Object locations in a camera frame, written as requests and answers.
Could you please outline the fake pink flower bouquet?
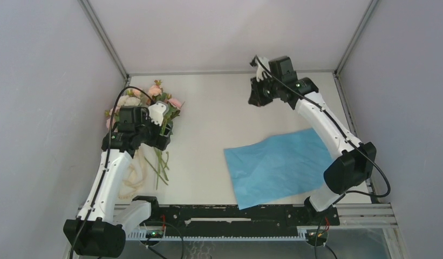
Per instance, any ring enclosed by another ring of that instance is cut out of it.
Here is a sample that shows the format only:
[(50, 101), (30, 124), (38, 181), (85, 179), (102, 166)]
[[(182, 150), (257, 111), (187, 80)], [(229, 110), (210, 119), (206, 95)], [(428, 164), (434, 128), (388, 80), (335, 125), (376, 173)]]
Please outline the fake pink flower bouquet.
[(128, 86), (119, 93), (113, 107), (105, 112), (108, 132), (101, 149), (104, 152), (118, 149), (135, 157), (142, 145), (152, 148), (156, 165), (143, 154), (139, 157), (167, 185), (170, 169), (166, 148), (173, 135), (173, 120), (181, 113), (181, 104), (164, 92), (161, 84), (161, 80), (155, 80), (148, 91)]

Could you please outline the blue wrapping paper sheet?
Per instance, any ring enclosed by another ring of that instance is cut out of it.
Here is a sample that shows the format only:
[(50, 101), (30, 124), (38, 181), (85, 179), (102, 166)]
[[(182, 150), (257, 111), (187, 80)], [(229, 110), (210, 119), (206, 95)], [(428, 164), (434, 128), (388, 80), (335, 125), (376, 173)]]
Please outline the blue wrapping paper sheet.
[(333, 162), (312, 128), (227, 148), (224, 157), (240, 209), (318, 189)]

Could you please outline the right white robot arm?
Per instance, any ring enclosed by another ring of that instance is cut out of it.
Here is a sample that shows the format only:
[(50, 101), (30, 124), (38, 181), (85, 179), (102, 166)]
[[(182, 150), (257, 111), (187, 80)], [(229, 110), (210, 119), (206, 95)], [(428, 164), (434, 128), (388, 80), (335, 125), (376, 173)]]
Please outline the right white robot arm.
[(275, 99), (287, 103), (307, 120), (328, 149), (333, 162), (323, 173), (324, 183), (306, 198), (304, 217), (310, 224), (325, 219), (326, 210), (372, 175), (376, 148), (363, 143), (330, 110), (317, 85), (308, 77), (298, 78), (288, 56), (268, 60), (255, 56), (250, 105), (265, 106)]

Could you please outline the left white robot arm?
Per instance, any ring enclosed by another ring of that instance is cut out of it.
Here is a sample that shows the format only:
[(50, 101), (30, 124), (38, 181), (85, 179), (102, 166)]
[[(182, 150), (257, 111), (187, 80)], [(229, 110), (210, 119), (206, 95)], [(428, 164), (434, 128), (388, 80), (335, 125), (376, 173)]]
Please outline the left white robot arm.
[(149, 106), (123, 106), (103, 139), (100, 165), (90, 193), (75, 219), (67, 219), (63, 232), (71, 248), (68, 258), (82, 256), (112, 257), (121, 255), (126, 237), (141, 222), (154, 225), (161, 210), (149, 201), (138, 199), (118, 215), (115, 203), (124, 173), (133, 163), (135, 152), (145, 144), (164, 150), (170, 135), (161, 131), (169, 107), (158, 101)]

